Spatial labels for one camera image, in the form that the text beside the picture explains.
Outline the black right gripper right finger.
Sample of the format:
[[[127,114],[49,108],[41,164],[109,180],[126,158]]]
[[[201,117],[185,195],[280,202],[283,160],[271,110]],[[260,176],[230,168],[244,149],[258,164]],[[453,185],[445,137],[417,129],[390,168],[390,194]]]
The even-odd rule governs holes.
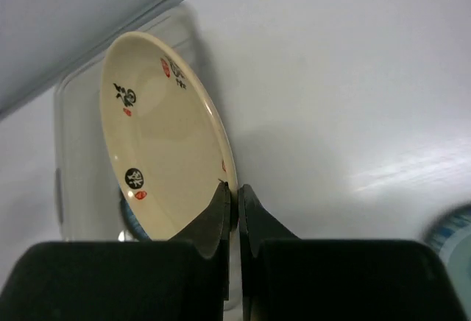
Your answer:
[[[401,239],[301,239],[249,185],[238,191],[245,320],[465,320],[431,248]]]

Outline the blue white floral plate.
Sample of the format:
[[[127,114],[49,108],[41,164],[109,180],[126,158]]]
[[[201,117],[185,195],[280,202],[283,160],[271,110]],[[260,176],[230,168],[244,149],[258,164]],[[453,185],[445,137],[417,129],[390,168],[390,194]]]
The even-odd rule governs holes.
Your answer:
[[[445,211],[427,228],[424,242],[444,264],[470,264],[470,202]]]
[[[151,238],[144,231],[141,224],[137,220],[135,214],[132,212],[126,197],[121,190],[119,194],[119,209],[121,212],[121,218],[126,228],[128,235],[136,241],[151,241]]]

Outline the cream plate red black characters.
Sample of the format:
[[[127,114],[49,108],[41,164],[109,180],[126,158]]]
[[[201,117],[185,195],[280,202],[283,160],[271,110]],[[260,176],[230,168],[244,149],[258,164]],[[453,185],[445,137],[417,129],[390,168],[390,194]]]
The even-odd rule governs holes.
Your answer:
[[[151,239],[170,239],[210,204],[220,183],[238,190],[222,120],[193,69],[162,40],[128,32],[102,64],[107,152],[132,212]]]

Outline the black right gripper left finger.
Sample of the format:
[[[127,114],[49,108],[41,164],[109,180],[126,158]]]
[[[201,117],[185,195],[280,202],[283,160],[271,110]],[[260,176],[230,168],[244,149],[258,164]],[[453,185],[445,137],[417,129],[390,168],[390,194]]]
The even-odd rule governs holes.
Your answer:
[[[221,320],[229,295],[231,197],[168,241],[50,241],[30,247],[1,291],[3,320]]]

